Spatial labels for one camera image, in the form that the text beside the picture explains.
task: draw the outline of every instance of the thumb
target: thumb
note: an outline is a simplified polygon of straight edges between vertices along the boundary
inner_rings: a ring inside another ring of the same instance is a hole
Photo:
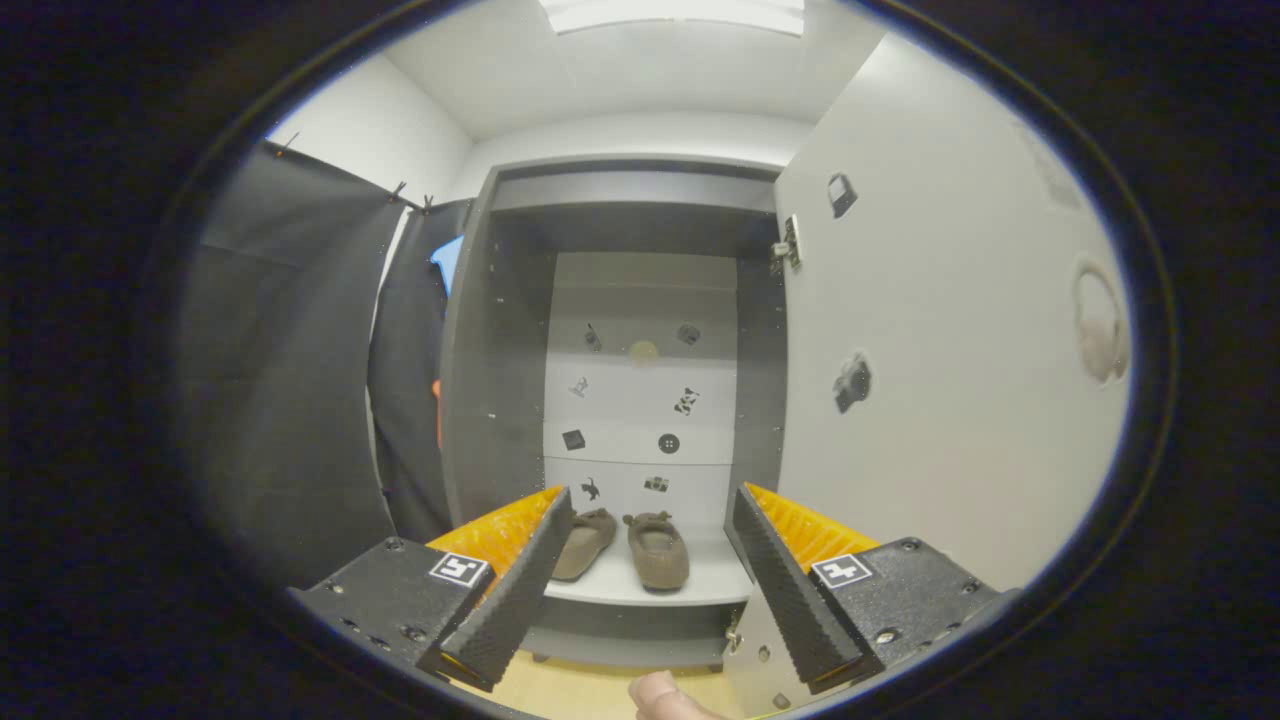
[[[650,673],[631,682],[636,720],[723,720],[676,687],[671,670]]]

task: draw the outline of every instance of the blue object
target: blue object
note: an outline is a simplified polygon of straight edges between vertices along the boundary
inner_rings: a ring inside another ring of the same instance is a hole
[[[444,296],[449,296],[453,286],[453,269],[458,264],[458,252],[462,250],[462,236],[445,242],[431,254],[431,261],[440,266],[440,277],[444,278]]]

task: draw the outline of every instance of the wooden floor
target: wooden floor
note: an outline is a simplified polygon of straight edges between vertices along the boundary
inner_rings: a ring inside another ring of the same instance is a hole
[[[654,670],[664,667],[604,667],[556,659],[534,662],[529,652],[520,651],[493,693],[463,683],[456,683],[456,687],[550,720],[631,720],[636,707],[627,694],[627,685]],[[705,669],[675,669],[672,673],[680,689],[707,710],[730,719],[742,717],[723,674]]]

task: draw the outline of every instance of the open cabinet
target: open cabinet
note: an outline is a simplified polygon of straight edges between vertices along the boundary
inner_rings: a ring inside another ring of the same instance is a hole
[[[724,510],[737,483],[776,487],[781,462],[776,177],[689,158],[575,159],[497,169],[477,199],[445,320],[453,520],[557,484],[576,511],[618,520],[586,574],[549,583],[527,650],[611,665],[719,661],[751,591]],[[655,593],[622,519],[662,511],[690,577]]]
[[[1082,266],[1110,283],[1128,352],[1085,190],[984,88],[892,36],[781,173],[497,168],[445,322],[453,520],[549,484],[580,512],[669,511],[685,588],[640,588],[620,523],[525,638],[611,665],[760,661],[723,653],[753,594],[726,524],[742,482],[1023,585],[1087,512],[1128,409],[1123,363],[1105,382],[1082,364]]]

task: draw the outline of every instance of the ceiling light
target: ceiling light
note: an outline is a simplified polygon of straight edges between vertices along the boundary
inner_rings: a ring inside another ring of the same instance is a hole
[[[641,20],[708,20],[804,32],[804,0],[539,0],[557,33]]]

